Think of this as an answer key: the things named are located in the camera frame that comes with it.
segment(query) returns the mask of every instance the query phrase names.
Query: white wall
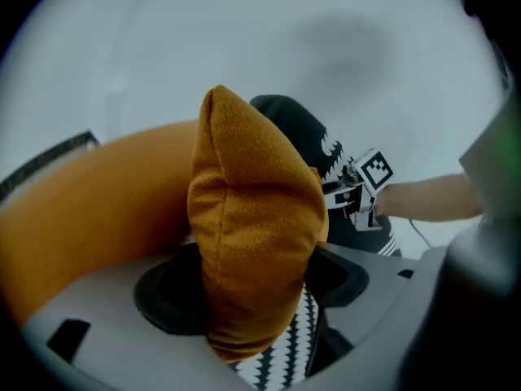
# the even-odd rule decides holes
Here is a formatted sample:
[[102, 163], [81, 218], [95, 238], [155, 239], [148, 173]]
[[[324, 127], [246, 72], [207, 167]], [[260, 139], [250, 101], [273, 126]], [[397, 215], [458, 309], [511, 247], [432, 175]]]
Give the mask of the white wall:
[[[293, 96], [349, 153], [377, 146], [396, 181], [428, 178], [461, 171], [501, 99], [459, 0], [47, 0], [0, 80], [0, 178], [87, 125], [107, 141], [195, 118], [219, 83]], [[446, 244], [465, 225], [418, 228]]]

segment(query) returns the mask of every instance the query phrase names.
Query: orange curved cushion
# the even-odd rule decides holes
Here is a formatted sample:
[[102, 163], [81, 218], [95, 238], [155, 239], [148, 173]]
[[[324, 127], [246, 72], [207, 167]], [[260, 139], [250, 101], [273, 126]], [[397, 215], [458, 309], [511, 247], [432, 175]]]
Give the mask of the orange curved cushion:
[[250, 358], [290, 323], [326, 220], [320, 178], [277, 127], [223, 86], [206, 95], [188, 216], [203, 260], [208, 340]]
[[196, 130], [166, 125], [99, 147], [0, 214], [0, 292], [19, 325], [78, 277], [187, 232]]

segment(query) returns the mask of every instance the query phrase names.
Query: orange pillow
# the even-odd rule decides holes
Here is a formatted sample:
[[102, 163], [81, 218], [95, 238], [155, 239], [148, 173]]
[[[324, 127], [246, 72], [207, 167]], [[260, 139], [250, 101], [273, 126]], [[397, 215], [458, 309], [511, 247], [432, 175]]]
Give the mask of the orange pillow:
[[226, 362], [280, 336], [326, 221], [320, 178], [277, 127], [223, 86], [203, 101], [188, 192], [210, 345]]
[[167, 125], [99, 147], [0, 213], [0, 293], [20, 326], [80, 276], [184, 236], [196, 130]]

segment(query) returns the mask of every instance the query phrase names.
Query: orange cushion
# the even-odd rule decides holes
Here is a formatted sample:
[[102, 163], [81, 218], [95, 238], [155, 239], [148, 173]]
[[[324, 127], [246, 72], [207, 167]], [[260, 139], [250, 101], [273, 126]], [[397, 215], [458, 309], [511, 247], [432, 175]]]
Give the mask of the orange cushion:
[[208, 340], [250, 358], [290, 323], [326, 221], [320, 178], [277, 127], [223, 86], [206, 95], [188, 193]]
[[19, 325], [78, 277], [184, 236], [196, 130], [167, 125], [99, 147], [0, 214], [0, 292]]

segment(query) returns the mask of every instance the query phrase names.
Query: cable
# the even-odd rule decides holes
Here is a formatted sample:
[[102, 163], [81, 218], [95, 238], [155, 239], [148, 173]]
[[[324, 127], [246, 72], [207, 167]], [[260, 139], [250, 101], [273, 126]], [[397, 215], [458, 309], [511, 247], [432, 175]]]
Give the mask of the cable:
[[427, 246], [429, 248], [432, 248], [432, 245], [429, 243], [429, 241], [425, 238], [424, 235], [422, 235], [422, 233], [417, 229], [417, 227], [414, 225], [413, 221], [411, 219], [409, 219], [409, 223], [410, 225], [413, 227], [413, 229], [416, 230], [416, 233], [418, 233], [420, 235], [420, 237], [423, 239], [423, 242], [425, 242], [427, 244]]

